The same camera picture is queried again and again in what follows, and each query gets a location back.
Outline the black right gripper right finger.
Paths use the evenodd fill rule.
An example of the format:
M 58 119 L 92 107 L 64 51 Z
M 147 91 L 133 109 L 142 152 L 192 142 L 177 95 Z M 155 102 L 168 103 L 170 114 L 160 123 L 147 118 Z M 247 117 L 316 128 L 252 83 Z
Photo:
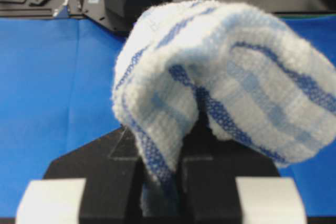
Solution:
M 278 177 L 273 161 L 233 140 L 220 141 L 201 112 L 183 139 L 178 193 L 183 223 L 242 223 L 235 178 Z

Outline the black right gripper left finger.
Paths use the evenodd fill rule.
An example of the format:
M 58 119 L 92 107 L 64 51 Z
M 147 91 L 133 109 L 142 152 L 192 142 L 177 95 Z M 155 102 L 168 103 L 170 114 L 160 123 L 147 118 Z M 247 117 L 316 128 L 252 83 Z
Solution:
M 44 179 L 85 178 L 80 223 L 140 223 L 143 163 L 122 126 L 55 160 Z

